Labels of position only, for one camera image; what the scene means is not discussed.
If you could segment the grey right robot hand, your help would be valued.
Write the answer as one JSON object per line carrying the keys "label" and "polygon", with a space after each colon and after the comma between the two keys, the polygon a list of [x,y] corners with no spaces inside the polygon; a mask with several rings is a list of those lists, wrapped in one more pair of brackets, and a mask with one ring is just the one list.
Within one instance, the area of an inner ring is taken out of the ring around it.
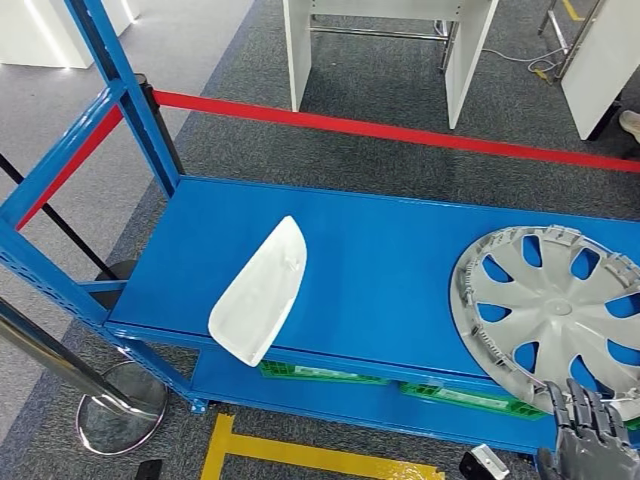
{"label": "grey right robot hand", "polygon": [[562,391],[547,381],[557,428],[555,450],[539,448],[536,469],[541,479],[638,479],[639,454],[633,449],[620,413],[572,378],[566,383],[570,412]]}

